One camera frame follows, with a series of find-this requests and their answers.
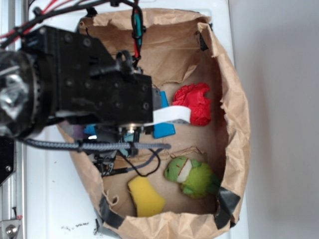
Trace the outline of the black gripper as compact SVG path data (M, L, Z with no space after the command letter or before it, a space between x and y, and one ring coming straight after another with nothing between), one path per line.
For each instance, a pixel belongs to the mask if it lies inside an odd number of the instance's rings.
M153 122L150 76L134 72L131 55L115 57L94 37L43 26L23 38L31 58L34 112L24 118L22 138L38 135L49 123L126 127Z

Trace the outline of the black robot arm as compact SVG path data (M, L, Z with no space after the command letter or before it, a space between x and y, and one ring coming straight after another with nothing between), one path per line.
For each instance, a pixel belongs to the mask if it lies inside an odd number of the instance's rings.
M0 53L1 136L31 138L62 121L142 126L160 107L151 77L134 71L130 53L112 56L98 38L43 26L18 51Z

